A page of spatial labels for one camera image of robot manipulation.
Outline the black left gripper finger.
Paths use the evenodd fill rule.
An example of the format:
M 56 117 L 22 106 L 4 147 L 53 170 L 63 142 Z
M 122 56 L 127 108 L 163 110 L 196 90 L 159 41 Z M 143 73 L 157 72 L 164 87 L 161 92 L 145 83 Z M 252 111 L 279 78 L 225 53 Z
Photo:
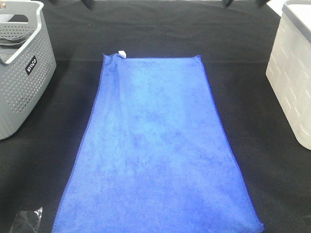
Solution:
M 94 7 L 94 0 L 81 0 L 85 7 L 89 10 L 92 10 Z

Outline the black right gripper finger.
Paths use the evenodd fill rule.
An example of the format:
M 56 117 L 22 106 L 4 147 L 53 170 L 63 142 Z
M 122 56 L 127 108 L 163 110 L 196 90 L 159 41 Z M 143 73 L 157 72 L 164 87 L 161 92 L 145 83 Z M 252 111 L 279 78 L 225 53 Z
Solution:
M 269 2 L 269 0 L 255 0 L 255 3 L 258 7 L 262 7 L 268 2 Z
M 234 0 L 223 0 L 224 7 L 229 7 Z

